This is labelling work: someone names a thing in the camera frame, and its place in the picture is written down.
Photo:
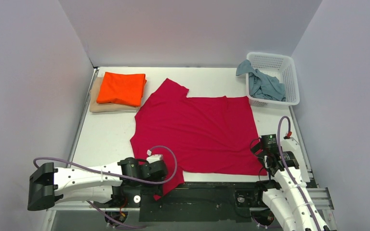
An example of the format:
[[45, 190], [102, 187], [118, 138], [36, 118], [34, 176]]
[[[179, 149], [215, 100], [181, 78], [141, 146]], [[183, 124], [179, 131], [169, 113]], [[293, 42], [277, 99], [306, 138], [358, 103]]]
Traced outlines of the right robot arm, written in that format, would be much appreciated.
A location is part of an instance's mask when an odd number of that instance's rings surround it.
[[295, 151], [298, 142], [284, 137], [279, 142], [275, 134], [254, 139], [250, 151], [257, 157], [269, 179], [264, 188], [253, 193], [258, 206], [267, 206], [284, 231], [331, 231], [333, 227], [316, 208], [302, 177]]

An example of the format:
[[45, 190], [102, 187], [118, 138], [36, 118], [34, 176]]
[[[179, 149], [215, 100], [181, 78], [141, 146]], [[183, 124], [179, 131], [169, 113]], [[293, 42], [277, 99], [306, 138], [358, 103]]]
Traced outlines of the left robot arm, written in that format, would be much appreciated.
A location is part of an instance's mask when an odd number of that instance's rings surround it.
[[124, 202], [121, 186], [156, 189], [162, 194], [162, 185], [167, 180], [168, 169], [162, 156], [154, 160], [133, 157], [96, 167], [85, 167], [67, 161], [67, 167], [55, 167], [56, 158], [46, 158], [29, 177], [27, 209], [41, 211], [56, 204], [74, 201], [109, 203], [118, 207]]

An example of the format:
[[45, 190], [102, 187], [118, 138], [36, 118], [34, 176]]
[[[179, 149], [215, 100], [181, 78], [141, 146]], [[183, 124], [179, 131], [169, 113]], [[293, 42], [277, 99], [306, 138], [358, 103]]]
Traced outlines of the red t shirt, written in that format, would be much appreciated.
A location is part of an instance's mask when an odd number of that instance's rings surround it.
[[184, 183], [184, 172], [264, 175], [250, 152], [258, 132], [247, 97], [188, 97], [188, 89], [167, 79], [135, 115], [133, 154], [163, 155], [170, 181], [163, 193]]

